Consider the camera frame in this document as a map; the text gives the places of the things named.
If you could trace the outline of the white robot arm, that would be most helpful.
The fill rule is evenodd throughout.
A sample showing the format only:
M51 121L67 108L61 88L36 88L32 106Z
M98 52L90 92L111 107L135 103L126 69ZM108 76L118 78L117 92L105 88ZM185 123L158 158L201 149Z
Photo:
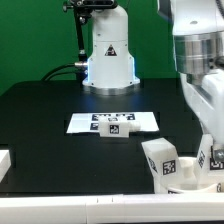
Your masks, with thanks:
M128 51L128 17L115 0L84 0L93 18L87 90L120 94L140 83ZM212 159L224 162L224 0L157 0L173 24L175 69L185 100L213 138Z

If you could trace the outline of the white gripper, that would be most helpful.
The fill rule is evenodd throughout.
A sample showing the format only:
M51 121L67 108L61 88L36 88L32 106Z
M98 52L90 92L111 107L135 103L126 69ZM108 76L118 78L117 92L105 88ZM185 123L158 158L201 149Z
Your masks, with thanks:
M212 135L216 144L224 145L224 71L205 75L199 86L189 84L180 74L185 100L198 117L202 129ZM224 147L213 147L213 158L224 162Z

